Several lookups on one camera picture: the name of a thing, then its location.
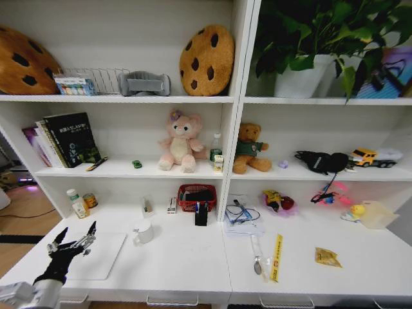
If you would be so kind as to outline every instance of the green shirt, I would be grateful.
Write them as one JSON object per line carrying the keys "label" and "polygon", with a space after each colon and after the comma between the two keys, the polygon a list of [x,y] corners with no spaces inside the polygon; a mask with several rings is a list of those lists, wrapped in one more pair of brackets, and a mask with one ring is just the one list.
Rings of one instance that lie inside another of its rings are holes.
{"label": "green shirt", "polygon": [[258,151],[262,151],[262,147],[263,147],[263,143],[257,143],[257,142],[244,143],[238,140],[238,144],[236,145],[236,154],[257,156]]}

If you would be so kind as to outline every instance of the black book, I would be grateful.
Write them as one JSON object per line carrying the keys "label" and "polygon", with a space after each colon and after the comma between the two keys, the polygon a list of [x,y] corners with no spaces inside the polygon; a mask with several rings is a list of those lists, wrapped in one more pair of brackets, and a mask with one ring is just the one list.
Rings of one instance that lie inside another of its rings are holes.
{"label": "black book", "polygon": [[88,114],[73,113],[44,117],[47,128],[68,167],[101,159],[91,132]]}

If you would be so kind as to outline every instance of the wire basket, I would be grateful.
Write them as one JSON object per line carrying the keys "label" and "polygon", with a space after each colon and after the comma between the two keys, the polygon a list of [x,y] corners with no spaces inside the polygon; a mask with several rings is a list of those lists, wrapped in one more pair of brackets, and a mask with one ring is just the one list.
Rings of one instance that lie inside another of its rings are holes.
{"label": "wire basket", "polygon": [[183,209],[183,211],[187,212],[195,212],[196,211],[196,201],[182,201],[181,197],[183,194],[188,191],[189,193],[197,193],[204,190],[210,190],[213,195],[213,200],[211,201],[198,201],[201,204],[207,202],[208,204],[208,211],[211,211],[214,206],[216,206],[216,189],[213,185],[200,185],[200,184],[192,184],[192,185],[181,185],[178,191],[178,204]]}
{"label": "wire basket", "polygon": [[119,95],[118,75],[130,73],[128,69],[118,68],[61,68],[60,74],[85,74],[92,79],[98,95]]}

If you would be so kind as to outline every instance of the yellow toy truck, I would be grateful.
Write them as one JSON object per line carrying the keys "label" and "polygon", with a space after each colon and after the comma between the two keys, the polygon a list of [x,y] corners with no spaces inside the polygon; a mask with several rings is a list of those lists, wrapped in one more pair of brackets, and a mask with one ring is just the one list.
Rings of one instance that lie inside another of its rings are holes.
{"label": "yellow toy truck", "polygon": [[377,166],[381,168],[393,167],[402,153],[396,149],[379,149],[377,151],[358,148],[351,153],[355,165],[362,167]]}

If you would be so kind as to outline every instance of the red basket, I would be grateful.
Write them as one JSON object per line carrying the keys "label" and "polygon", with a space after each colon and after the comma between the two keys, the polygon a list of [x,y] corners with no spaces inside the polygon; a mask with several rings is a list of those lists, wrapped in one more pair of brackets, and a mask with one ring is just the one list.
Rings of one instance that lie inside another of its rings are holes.
{"label": "red basket", "polygon": [[183,211],[187,212],[195,212],[196,211],[196,202],[195,201],[182,201],[181,196],[186,191],[190,193],[197,193],[204,190],[210,190],[213,194],[213,200],[207,201],[208,209],[211,211],[214,206],[216,206],[216,189],[213,185],[200,185],[200,184],[192,184],[192,185],[181,185],[178,191],[178,204],[182,207]]}

